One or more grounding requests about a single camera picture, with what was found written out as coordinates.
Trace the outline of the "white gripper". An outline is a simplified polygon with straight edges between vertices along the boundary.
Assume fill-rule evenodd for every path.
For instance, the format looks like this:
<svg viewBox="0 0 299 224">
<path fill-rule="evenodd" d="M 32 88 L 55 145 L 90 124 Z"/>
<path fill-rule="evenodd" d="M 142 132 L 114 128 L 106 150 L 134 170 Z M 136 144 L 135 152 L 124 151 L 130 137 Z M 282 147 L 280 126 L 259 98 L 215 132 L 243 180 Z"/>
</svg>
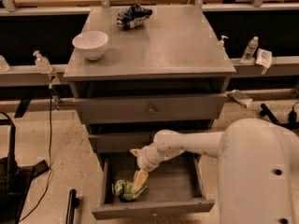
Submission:
<svg viewBox="0 0 299 224">
<path fill-rule="evenodd" d="M 132 148 L 130 152 L 136 157 L 137 166 L 140 169 L 135 172 L 132 185 L 132 193 L 139 192 L 146 183 L 149 173 L 156 169 L 161 162 L 169 161 L 181 155 L 184 149 L 170 147 L 167 143 L 154 142 L 141 149 Z"/>
</svg>

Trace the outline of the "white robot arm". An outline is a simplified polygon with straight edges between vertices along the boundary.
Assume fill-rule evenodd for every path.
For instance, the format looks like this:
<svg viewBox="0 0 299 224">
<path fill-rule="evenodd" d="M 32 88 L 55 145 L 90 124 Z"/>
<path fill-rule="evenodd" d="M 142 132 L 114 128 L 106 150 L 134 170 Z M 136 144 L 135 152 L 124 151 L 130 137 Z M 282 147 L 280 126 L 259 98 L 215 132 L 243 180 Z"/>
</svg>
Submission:
<svg viewBox="0 0 299 224">
<path fill-rule="evenodd" d="M 291 169 L 298 165 L 299 137 L 262 119 L 240 119 L 216 133 L 161 130 L 132 153 L 139 170 L 132 192 L 161 162 L 188 151 L 218 160 L 220 224 L 297 224 Z"/>
</svg>

